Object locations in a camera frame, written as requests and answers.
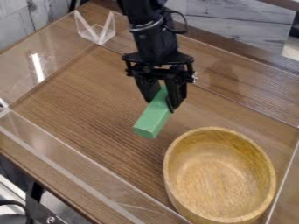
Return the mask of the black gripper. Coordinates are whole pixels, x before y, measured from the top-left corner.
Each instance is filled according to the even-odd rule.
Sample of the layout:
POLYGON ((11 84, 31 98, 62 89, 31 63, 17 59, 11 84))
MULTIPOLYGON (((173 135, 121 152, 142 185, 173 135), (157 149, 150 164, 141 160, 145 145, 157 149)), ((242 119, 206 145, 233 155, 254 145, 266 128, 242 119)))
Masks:
POLYGON ((178 51, 177 35, 170 17, 129 17, 129 33, 133 36, 136 52, 126 53, 126 75, 134 78, 138 91, 146 103, 161 89, 164 80, 166 106, 173 112, 186 98, 186 83, 194 82, 192 56, 178 51))

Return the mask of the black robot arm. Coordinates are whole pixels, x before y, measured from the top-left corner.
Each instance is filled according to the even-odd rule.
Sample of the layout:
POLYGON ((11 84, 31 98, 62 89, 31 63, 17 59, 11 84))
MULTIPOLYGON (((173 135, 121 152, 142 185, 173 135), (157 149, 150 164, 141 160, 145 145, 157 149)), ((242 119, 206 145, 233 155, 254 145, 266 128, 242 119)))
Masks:
POLYGON ((177 34, 172 14, 181 13, 165 7, 166 0, 116 0, 128 20, 128 30, 133 36, 136 52, 125 53, 126 75, 134 83, 146 102, 160 90, 164 81, 166 107, 173 112, 186 98, 186 84, 194 82, 193 57, 178 51, 177 34))

